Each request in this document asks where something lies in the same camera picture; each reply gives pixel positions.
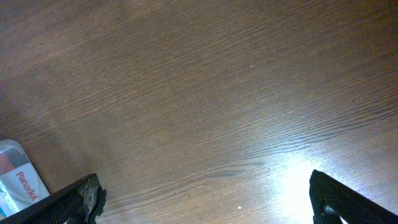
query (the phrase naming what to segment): plastic container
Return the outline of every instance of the plastic container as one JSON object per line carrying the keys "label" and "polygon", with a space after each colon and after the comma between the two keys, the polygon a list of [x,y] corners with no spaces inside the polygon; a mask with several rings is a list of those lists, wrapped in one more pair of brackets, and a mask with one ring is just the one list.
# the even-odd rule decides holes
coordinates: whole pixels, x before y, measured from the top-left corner
{"label": "plastic container", "polygon": [[14,140],[0,141],[0,219],[49,195],[22,146]]}

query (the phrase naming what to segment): package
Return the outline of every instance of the package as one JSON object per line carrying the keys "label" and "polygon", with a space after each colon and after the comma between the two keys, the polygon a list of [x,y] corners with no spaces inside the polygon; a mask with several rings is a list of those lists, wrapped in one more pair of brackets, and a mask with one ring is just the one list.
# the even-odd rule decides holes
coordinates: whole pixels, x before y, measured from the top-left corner
{"label": "package", "polygon": [[0,141],[0,220],[50,195],[22,146]]}

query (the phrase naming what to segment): wooden table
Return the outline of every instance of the wooden table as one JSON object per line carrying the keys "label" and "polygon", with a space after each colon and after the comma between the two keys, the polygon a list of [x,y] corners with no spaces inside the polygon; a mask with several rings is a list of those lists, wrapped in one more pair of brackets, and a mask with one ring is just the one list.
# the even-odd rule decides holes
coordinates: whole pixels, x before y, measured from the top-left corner
{"label": "wooden table", "polygon": [[98,223],[311,223],[330,174],[398,213],[396,1],[1,3],[0,130]]}

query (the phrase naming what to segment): brown wooden surface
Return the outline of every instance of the brown wooden surface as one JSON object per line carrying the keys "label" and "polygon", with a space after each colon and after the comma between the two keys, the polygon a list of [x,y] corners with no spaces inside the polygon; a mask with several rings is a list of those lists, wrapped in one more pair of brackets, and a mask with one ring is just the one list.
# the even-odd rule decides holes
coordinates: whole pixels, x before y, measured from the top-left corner
{"label": "brown wooden surface", "polygon": [[311,223],[312,169],[398,213],[396,1],[0,8],[1,134],[98,223]]}

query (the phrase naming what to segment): black object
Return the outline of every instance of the black object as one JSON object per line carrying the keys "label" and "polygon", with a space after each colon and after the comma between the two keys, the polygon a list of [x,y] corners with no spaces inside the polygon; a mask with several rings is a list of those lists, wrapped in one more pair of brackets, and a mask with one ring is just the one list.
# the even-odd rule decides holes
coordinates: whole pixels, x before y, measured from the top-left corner
{"label": "black object", "polygon": [[55,194],[0,221],[8,223],[95,224],[106,201],[96,174],[90,174]]}
{"label": "black object", "polygon": [[314,224],[398,223],[398,216],[332,177],[314,170],[310,179]]}

